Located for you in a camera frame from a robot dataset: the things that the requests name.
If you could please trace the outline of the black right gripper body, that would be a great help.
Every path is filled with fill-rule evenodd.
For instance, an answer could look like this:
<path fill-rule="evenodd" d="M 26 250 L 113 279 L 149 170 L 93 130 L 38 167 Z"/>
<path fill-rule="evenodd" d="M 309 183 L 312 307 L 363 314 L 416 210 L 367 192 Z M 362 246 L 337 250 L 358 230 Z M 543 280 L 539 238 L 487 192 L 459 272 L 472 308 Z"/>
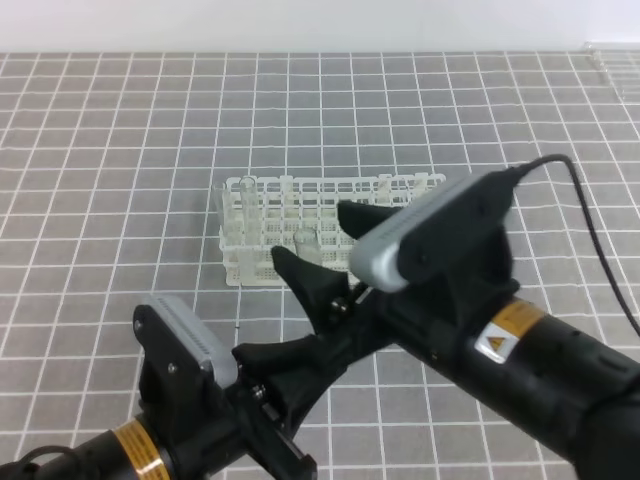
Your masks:
<path fill-rule="evenodd" d="M 396 344 L 435 370 L 498 370 L 514 337 L 493 325 L 515 301 L 504 225 L 430 280 L 375 294 L 371 351 Z"/>

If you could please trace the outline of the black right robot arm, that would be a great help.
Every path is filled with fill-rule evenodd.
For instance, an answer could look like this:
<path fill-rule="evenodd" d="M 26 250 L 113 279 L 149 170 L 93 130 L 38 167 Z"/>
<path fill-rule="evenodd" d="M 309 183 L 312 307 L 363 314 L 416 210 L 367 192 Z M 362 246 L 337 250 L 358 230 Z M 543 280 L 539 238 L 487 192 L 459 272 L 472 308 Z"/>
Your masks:
<path fill-rule="evenodd" d="M 343 202 L 352 274 L 394 344 L 568 461 L 639 475 L 639 365 L 518 297 L 508 203 Z"/>

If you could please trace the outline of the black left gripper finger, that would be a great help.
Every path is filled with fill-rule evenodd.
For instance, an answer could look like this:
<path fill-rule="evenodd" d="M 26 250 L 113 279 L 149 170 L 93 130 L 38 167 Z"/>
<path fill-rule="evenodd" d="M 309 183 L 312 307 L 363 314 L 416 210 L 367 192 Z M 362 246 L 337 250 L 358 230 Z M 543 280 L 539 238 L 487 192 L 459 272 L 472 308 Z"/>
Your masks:
<path fill-rule="evenodd" d="M 281 343 L 243 343 L 232 355 L 246 373 L 277 373 L 316 363 L 320 340 L 315 335 Z"/>
<path fill-rule="evenodd" d="M 337 328 L 340 303 L 350 293 L 348 275 L 303 260 L 285 247 L 271 249 L 273 266 L 293 292 L 314 332 L 326 334 Z"/>

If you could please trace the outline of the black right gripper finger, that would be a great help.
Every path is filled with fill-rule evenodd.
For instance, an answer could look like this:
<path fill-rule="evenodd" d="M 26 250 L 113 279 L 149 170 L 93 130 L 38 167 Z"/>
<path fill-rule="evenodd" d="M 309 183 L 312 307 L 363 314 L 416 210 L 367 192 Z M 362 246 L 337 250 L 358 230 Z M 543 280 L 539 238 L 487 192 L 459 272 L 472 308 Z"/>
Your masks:
<path fill-rule="evenodd" d="M 352 239 L 358 240 L 400 210 L 402 207 L 341 200 L 337 205 L 337 218 L 341 230 Z"/>

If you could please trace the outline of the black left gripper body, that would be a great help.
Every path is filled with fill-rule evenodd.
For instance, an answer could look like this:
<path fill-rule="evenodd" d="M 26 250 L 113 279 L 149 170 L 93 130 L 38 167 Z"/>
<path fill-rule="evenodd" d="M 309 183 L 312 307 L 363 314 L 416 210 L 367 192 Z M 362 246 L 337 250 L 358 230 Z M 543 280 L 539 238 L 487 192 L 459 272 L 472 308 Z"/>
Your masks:
<path fill-rule="evenodd" d="M 139 382 L 144 424 L 170 458 L 173 479 L 201 479 L 248 455 L 275 479 L 314 479 L 316 461 L 294 437 L 325 391 L 371 355 L 372 333 L 343 325 L 326 335 L 316 363 L 246 373 L 221 388 L 204 372 L 162 374 L 144 352 Z"/>

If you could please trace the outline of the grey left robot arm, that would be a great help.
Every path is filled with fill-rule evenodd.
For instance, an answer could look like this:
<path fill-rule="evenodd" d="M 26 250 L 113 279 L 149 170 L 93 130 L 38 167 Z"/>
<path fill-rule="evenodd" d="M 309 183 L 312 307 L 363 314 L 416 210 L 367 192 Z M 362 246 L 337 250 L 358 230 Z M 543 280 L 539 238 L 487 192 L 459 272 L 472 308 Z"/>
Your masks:
<path fill-rule="evenodd" d="M 181 298 L 153 295 L 132 319 L 144 352 L 138 415 L 76 447 L 37 447 L 2 477 L 203 479 L 249 456 L 276 479 L 315 478 L 294 438 L 324 392 L 373 351 L 369 289 L 283 247 L 273 255 L 312 334 L 228 348 Z"/>

